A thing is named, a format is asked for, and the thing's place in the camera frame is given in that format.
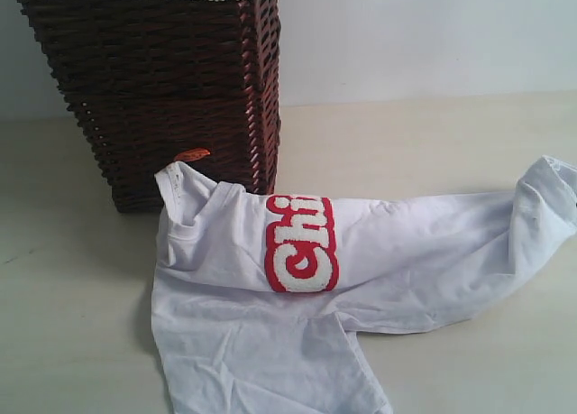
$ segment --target orange tag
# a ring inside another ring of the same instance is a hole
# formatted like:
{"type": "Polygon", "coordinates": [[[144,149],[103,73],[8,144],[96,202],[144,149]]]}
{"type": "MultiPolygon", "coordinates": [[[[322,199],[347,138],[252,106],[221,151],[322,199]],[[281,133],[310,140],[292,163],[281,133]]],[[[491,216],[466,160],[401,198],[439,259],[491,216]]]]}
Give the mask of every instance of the orange tag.
{"type": "Polygon", "coordinates": [[[189,163],[191,161],[204,159],[207,155],[210,155],[209,150],[205,148],[195,148],[194,150],[181,152],[174,158],[174,161],[184,161],[185,163],[189,163]]]}

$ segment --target embroidered patch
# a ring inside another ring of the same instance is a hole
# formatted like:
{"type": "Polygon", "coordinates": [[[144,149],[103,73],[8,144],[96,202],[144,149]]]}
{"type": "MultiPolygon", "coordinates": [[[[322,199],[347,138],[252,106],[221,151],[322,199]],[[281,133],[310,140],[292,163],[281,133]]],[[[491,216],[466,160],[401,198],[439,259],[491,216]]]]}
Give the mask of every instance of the embroidered patch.
{"type": "Polygon", "coordinates": [[[277,292],[333,290],[339,279],[334,217],[327,198],[270,196],[267,209],[282,215],[267,226],[264,260],[277,292]]]}

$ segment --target white wall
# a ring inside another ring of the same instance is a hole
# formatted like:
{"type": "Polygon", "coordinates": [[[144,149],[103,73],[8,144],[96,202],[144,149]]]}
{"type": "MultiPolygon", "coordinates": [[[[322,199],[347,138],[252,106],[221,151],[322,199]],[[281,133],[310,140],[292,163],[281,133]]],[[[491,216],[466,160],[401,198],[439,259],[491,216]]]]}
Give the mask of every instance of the white wall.
{"type": "MultiPolygon", "coordinates": [[[[577,88],[577,0],[280,0],[285,105],[577,88]]],[[[65,115],[0,0],[0,119],[65,115]]]]}

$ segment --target brown wicker basket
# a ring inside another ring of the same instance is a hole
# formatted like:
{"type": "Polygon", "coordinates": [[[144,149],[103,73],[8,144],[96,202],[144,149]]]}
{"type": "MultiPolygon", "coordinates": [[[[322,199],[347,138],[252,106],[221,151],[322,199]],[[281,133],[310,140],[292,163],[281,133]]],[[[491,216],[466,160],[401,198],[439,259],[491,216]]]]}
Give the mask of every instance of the brown wicker basket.
{"type": "Polygon", "coordinates": [[[271,193],[279,145],[277,0],[21,0],[120,212],[161,207],[153,174],[193,166],[271,193]]]}

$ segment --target white tabletop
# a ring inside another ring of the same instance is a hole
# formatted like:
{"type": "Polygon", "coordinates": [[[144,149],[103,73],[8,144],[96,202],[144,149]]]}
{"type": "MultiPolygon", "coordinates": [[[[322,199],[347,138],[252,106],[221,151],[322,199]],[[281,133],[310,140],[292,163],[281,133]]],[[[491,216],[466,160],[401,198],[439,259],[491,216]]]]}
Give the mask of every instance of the white tabletop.
{"type": "MultiPolygon", "coordinates": [[[[278,192],[510,189],[543,153],[577,164],[577,93],[282,115],[278,192]]],[[[116,214],[74,121],[0,127],[0,412],[170,413],[150,330],[157,217],[116,214]]],[[[478,319],[362,347],[397,414],[574,414],[575,292],[573,240],[478,319]]]]}

